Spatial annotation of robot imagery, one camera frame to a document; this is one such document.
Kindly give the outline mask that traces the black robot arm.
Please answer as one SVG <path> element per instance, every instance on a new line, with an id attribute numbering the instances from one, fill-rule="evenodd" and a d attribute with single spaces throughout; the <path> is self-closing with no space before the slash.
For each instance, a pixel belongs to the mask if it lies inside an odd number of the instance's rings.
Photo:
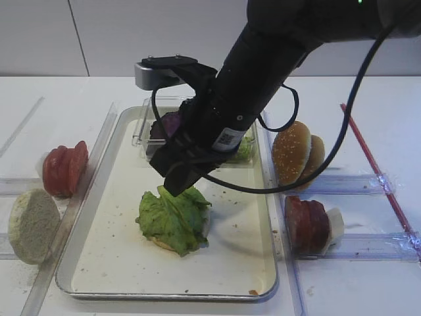
<path id="1" fill-rule="evenodd" d="M 419 1 L 250 1 L 247 23 L 220 70 L 184 56 L 148 57 L 137 85 L 157 93 L 188 84 L 181 123 L 151 159 L 177 196 L 226 162 L 286 78 L 325 43 L 372 40 L 349 94 L 386 38 L 420 34 Z"/>

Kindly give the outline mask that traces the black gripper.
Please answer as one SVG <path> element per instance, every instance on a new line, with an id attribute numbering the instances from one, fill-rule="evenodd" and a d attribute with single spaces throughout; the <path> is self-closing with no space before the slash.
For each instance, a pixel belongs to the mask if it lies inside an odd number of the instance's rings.
<path id="1" fill-rule="evenodd" d="M 178 129 L 150 160 L 164 188 L 178 196 L 201 175 L 224 163 L 258 115 L 259 78 L 248 70 L 223 67 L 179 109 Z"/>

